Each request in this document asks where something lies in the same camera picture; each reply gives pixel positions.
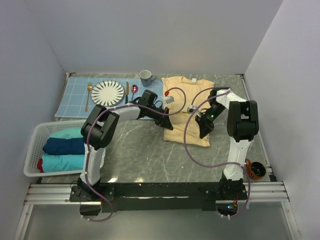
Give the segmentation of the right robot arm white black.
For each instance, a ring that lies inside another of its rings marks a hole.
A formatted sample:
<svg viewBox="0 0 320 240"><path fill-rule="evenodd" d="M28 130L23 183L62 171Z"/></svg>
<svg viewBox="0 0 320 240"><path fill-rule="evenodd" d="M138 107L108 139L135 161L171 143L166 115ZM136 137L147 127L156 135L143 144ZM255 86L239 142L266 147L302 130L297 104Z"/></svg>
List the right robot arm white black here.
<svg viewBox="0 0 320 240"><path fill-rule="evenodd" d="M258 104L239 97L227 87L214 87L208 97L210 108L195 117L202 139L214 130L214 120L224 111L227 115L227 134L230 148L227 165L219 181L218 192L223 199L246 197L243 169L249 146L259 132Z"/></svg>

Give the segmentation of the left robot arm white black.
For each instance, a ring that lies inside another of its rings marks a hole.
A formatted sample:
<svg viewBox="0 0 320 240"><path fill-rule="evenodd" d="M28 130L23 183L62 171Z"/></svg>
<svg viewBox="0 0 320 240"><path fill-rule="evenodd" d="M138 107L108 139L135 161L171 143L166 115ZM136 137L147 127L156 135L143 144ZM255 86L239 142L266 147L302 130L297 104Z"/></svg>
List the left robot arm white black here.
<svg viewBox="0 0 320 240"><path fill-rule="evenodd" d="M157 94L145 90L142 96L117 107L106 108L97 104L81 128L84 140L83 170L77 181L81 195L88 201L97 199L100 193L100 164L105 148L111 143L117 125L129 120L148 117L155 124L167 130L173 125L169 119L169 108L162 101L162 106L156 106Z"/></svg>

